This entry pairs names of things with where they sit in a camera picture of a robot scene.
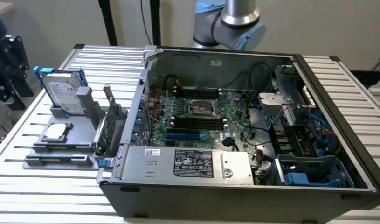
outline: green circuit board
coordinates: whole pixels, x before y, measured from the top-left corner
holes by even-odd
[[[239,143],[239,133],[243,132],[246,135],[249,133],[249,129],[242,127],[235,120],[235,108],[238,106],[238,102],[233,101],[233,92],[222,92],[222,95],[215,100],[203,100],[203,99],[186,99],[186,98],[175,98],[169,91],[166,91],[162,95],[151,98],[153,113],[150,115],[150,137],[149,137],[149,145],[150,146],[165,146],[165,135],[166,129],[171,128],[169,125],[169,119],[171,115],[175,115],[179,118],[213,118],[213,119],[226,119],[227,126],[223,130],[199,130],[201,140],[175,140],[174,147],[195,147],[195,148],[215,148],[215,146],[221,146],[221,141],[226,137],[231,137],[234,141],[238,143],[237,145],[242,147]],[[213,105],[213,115],[203,114],[199,111],[191,109],[190,105]],[[245,104],[241,105],[238,111],[245,110]],[[243,125],[250,125],[247,119],[239,119],[239,122]]]

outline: robotic arm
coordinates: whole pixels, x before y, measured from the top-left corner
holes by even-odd
[[[33,96],[25,82],[27,69],[22,40],[18,36],[6,36],[0,20],[0,104],[6,104],[13,111],[25,109],[17,94],[22,97]]]
[[[198,0],[194,7],[194,48],[219,44],[231,50],[253,50],[265,34],[254,0]]]

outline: white sticker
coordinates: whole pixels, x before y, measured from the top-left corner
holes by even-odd
[[[221,66],[221,61],[210,61],[211,66]]]
[[[61,109],[69,114],[83,115],[83,109],[79,104],[78,98],[75,96],[75,91],[71,85],[69,85],[67,83],[49,82],[47,86],[50,87],[51,94]]]
[[[159,155],[159,149],[146,148],[145,152],[143,152],[143,155],[155,155],[155,156],[158,156]]]

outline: aluminum profile table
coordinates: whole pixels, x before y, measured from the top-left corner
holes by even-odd
[[[82,49],[74,49],[70,52],[59,69],[83,69],[89,86],[93,89],[94,100],[99,102],[101,106],[107,105],[101,87],[103,83],[110,83],[117,102],[127,108],[137,77],[143,67],[141,59],[141,48],[85,46]],[[329,62],[325,57],[305,57],[305,60],[310,66],[318,62],[323,64],[318,66],[337,65],[337,63]],[[321,70],[321,73],[315,69],[313,70],[322,84],[329,83],[329,80],[335,78],[345,81],[343,77],[339,77],[341,74],[333,73],[327,77],[326,70],[331,68],[325,68],[326,70]],[[347,97],[361,99],[358,95],[361,93],[354,91],[357,88],[347,87],[351,91]],[[330,97],[334,100],[349,99],[334,94],[334,92],[331,92]],[[23,170],[22,159],[29,153],[31,143],[37,140],[50,118],[49,107],[50,101],[45,92],[41,91],[0,145],[0,223],[203,223],[178,220],[122,219],[115,215],[97,186],[95,171]],[[343,115],[350,117],[354,115],[351,111],[347,113]],[[370,129],[358,129],[357,126],[364,125],[358,124],[360,122],[355,120],[351,126],[362,134]],[[380,147],[372,144],[368,146],[368,150],[370,150],[370,154],[380,164]],[[329,223],[380,224],[380,207],[369,211],[353,210]]]

